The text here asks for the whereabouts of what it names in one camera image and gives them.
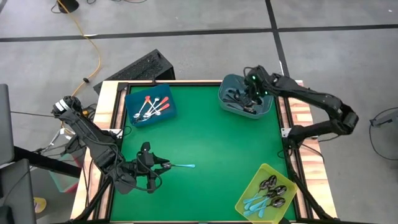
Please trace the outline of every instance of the yellow tray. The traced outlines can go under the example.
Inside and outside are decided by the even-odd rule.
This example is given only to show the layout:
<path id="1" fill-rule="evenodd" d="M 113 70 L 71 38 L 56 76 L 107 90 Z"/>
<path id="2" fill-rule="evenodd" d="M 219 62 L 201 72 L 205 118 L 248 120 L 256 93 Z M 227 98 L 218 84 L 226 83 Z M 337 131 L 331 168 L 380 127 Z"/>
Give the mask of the yellow tray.
<path id="1" fill-rule="evenodd" d="M 283 194 L 283 197 L 286 202 L 285 204 L 280 207 L 280 208 L 274 208 L 274 207 L 267 207 L 264 212 L 263 218 L 259 218 L 258 212 L 255 212 L 251 215 L 244 216 L 243 212 L 245 211 L 244 209 L 244 204 L 243 200 L 247 198 L 253 198 L 255 194 L 259 190 L 260 183 L 263 180 L 267 180 L 271 175 L 275 175 L 277 177 L 277 183 L 276 186 L 279 185 L 284 185 L 287 187 L 287 191 L 285 194 Z M 294 195 L 297 192 L 297 185 L 290 181 L 288 178 L 277 172 L 275 169 L 273 169 L 270 165 L 268 164 L 262 164 L 259 168 L 259 170 L 256 172 L 254 175 L 253 179 L 250 181 L 250 184 L 246 188 L 246 190 L 243 192 L 241 198 L 238 200 L 238 202 L 235 205 L 235 210 L 238 211 L 243 217 L 248 219 L 250 222 L 262 222 L 262 223 L 270 223 L 270 224 L 278 224 L 279 221 L 284 217 L 285 212 L 287 208 L 289 207 L 290 203 L 292 202 Z M 262 190 L 259 195 L 264 195 L 266 194 L 266 190 Z M 264 198 L 259 198 L 255 201 L 253 201 L 252 205 L 255 203 L 260 202 Z"/>

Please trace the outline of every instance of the concrete floor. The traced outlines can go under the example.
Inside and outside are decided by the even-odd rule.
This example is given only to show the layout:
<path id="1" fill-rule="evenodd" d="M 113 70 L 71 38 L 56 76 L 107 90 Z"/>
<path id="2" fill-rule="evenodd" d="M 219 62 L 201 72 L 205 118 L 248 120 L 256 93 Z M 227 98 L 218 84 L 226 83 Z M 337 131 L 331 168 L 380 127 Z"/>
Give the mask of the concrete floor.
<path id="1" fill-rule="evenodd" d="M 79 35 L 68 16 L 50 12 L 54 2 L 6 2 L 0 12 L 0 38 Z M 398 3 L 394 0 L 271 3 L 278 27 L 398 21 Z M 103 0 L 92 5 L 80 1 L 73 15 L 86 34 L 271 27 L 263 0 L 148 0 L 142 4 Z M 338 216 L 357 222 L 396 223 L 398 163 L 373 152 L 368 125 L 378 112 L 397 106 L 398 29 L 284 32 L 280 39 L 292 78 L 340 97 L 360 118 L 352 135 L 321 143 Z M 103 67 L 93 84 L 153 49 L 159 49 L 174 65 L 177 79 L 222 79 L 257 64 L 269 72 L 281 72 L 271 33 L 101 39 L 95 43 Z M 0 49 L 0 83 L 9 85 L 14 111 L 49 113 L 52 105 L 71 94 L 97 63 L 95 51 L 86 40 L 0 42 Z M 90 87 L 78 97 L 84 105 L 98 98 Z M 315 121 L 327 119 L 316 108 L 312 112 Z M 18 114 L 12 115 L 12 122 L 15 144 L 32 150 L 47 145 L 59 126 L 55 119 Z M 396 134 L 394 125 L 373 129 L 375 146 L 382 154 L 398 158 Z M 33 175 L 34 182 L 46 181 L 46 186 L 51 186 L 44 172 L 33 172 L 38 172 Z M 44 185 L 34 186 L 36 194 L 45 192 Z M 56 192 L 43 197 L 61 199 L 52 200 L 49 206 L 57 209 L 49 210 L 40 222 L 65 221 L 73 195 L 67 195 L 69 200 Z"/>

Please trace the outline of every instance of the spoon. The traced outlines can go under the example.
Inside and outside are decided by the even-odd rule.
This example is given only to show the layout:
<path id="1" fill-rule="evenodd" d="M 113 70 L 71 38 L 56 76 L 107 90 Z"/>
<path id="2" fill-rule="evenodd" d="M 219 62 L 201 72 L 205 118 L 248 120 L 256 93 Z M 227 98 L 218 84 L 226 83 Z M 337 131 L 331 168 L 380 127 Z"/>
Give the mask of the spoon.
<path id="1" fill-rule="evenodd" d="M 170 106 L 170 104 L 166 103 L 166 105 L 164 105 L 163 107 L 161 107 L 161 109 L 159 109 L 158 111 L 154 111 L 153 113 L 151 113 L 149 116 L 144 115 L 144 119 L 142 119 L 142 121 L 146 121 L 148 120 L 152 115 L 156 114 L 157 116 L 161 115 L 161 111 L 164 109 L 167 109 Z"/>
<path id="2" fill-rule="evenodd" d="M 150 96 L 145 96 L 144 104 L 141 106 L 141 109 L 139 110 L 139 112 L 136 113 L 136 114 L 134 115 L 134 118 L 139 118 L 139 117 L 140 117 L 142 109 L 144 108 L 144 106 L 145 106 L 148 102 L 150 102 Z"/>
<path id="3" fill-rule="evenodd" d="M 268 180 L 263 180 L 263 181 L 260 183 L 259 191 L 256 193 L 256 195 L 255 195 L 253 198 L 256 198 L 257 195 L 259 194 L 259 192 L 260 192 L 261 190 L 268 189 L 268 186 L 269 186 L 269 179 L 268 179 Z M 248 198 L 248 199 L 244 199 L 244 200 L 243 200 L 243 203 L 245 203 L 245 206 L 244 206 L 244 209 L 245 209 L 245 210 L 249 209 L 251 203 L 252 203 L 253 201 L 255 201 L 255 199 L 253 199 L 253 198 Z"/>
<path id="4" fill-rule="evenodd" d="M 263 197 L 265 197 L 264 200 L 262 200 L 261 202 L 255 204 L 255 205 L 250 206 L 250 208 L 249 208 L 250 211 L 257 209 L 258 207 L 260 207 L 263 203 L 265 203 L 267 200 L 269 200 L 272 197 L 282 196 L 283 194 L 285 194 L 286 190 L 287 190 L 287 187 L 284 185 L 276 187 L 274 190 L 272 190 L 273 193 L 271 193 L 270 195 L 267 194 L 267 195 L 263 196 Z"/>
<path id="5" fill-rule="evenodd" d="M 280 207 L 282 207 L 285 204 L 285 202 L 286 202 L 286 200 L 284 198 L 282 198 L 282 197 L 273 198 L 269 205 L 263 206 L 261 208 L 257 208 L 254 211 L 251 211 L 251 210 L 245 211 L 243 213 L 243 215 L 244 216 L 249 216 L 249 215 L 253 214 L 256 211 L 260 211 L 263 208 L 267 208 L 267 207 L 270 207 L 270 206 L 272 206 L 274 208 L 280 208 Z"/>
<path id="6" fill-rule="evenodd" d="M 250 202 L 253 202 L 253 201 L 255 201 L 255 200 L 259 199 L 259 198 L 262 198 L 263 196 L 257 197 L 258 193 L 261 190 L 271 189 L 271 188 L 275 187 L 276 181 L 277 181 L 277 178 L 276 178 L 275 175 L 271 175 L 267 180 L 263 180 L 261 182 L 261 184 L 260 184 L 260 189 L 257 192 L 257 194 L 253 198 L 248 198 L 248 199 L 243 200 L 243 203 L 250 203 Z"/>
<path id="7" fill-rule="evenodd" d="M 150 108 L 149 108 L 149 110 L 144 114 L 144 116 L 147 116 L 147 114 L 150 114 L 151 109 L 152 109 L 152 108 L 155 108 L 154 105 L 155 105 L 156 102 L 158 102 L 159 100 L 160 100 L 160 98 L 159 98 L 159 97 L 156 97 L 153 104 L 152 104 L 151 101 L 149 101 L 149 103 L 150 103 Z"/>
<path id="8" fill-rule="evenodd" d="M 166 96 L 165 98 L 163 98 L 163 100 L 154 108 L 154 110 L 156 110 L 160 105 L 164 104 L 167 100 L 169 100 L 169 97 L 168 97 L 168 96 Z"/>

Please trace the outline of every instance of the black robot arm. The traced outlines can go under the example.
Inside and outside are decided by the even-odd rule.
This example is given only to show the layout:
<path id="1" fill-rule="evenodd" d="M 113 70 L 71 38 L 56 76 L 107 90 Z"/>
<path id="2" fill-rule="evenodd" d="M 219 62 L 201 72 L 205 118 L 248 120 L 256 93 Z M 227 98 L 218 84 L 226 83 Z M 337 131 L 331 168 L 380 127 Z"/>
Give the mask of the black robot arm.
<path id="1" fill-rule="evenodd" d="M 150 144 L 145 142 L 137 153 L 137 158 L 126 162 L 120 153 L 121 140 L 110 131 L 103 131 L 82 113 L 81 103 L 74 96 L 65 96 L 53 106 L 53 115 L 67 123 L 75 135 L 65 147 L 66 152 L 73 152 L 82 148 L 81 142 L 90 149 L 94 164 L 105 177 L 111 177 L 115 188 L 122 194 L 129 193 L 132 189 L 154 192 L 155 179 L 170 168 L 162 166 L 161 169 L 151 170 L 156 164 L 166 164 L 167 159 L 162 159 L 149 153 Z M 147 188 L 137 186 L 136 177 L 146 176 Z"/>
<path id="2" fill-rule="evenodd" d="M 295 80 L 283 75 L 276 73 L 269 75 L 260 65 L 251 68 L 250 72 L 245 75 L 244 83 L 247 86 L 246 93 L 253 100 L 266 94 L 286 98 L 292 97 L 327 112 L 328 121 L 306 127 L 293 126 L 287 137 L 284 138 L 284 144 L 287 147 L 298 149 L 304 139 L 312 136 L 328 133 L 351 134 L 358 122 L 358 115 L 339 98 L 328 93 L 319 93 L 302 87 Z"/>

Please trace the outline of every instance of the black box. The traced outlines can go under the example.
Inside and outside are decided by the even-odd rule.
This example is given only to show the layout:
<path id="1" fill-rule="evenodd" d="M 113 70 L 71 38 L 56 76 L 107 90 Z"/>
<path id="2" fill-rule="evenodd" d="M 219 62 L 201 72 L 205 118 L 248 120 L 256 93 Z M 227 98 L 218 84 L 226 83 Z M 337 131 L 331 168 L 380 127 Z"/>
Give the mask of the black box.
<path id="1" fill-rule="evenodd" d="M 155 49 L 106 80 L 175 80 L 175 74 L 173 65 Z M 102 82 L 93 88 L 100 94 L 101 87 Z"/>

